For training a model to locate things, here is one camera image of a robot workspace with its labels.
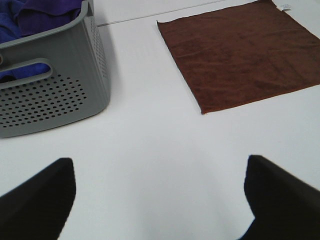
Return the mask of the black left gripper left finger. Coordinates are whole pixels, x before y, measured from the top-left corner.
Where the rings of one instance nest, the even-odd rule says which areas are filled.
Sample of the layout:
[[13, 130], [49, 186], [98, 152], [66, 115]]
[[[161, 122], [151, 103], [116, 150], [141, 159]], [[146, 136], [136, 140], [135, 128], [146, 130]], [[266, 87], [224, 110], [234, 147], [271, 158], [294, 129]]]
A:
[[76, 197], [71, 158], [60, 158], [0, 197], [2, 240], [56, 240]]

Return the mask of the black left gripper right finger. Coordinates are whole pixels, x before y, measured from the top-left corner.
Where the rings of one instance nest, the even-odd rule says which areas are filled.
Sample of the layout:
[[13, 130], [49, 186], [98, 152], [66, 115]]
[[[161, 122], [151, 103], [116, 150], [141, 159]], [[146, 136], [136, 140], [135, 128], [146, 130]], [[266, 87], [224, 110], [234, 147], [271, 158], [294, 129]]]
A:
[[320, 192], [261, 155], [250, 155], [244, 193], [254, 220], [243, 240], [318, 240]]

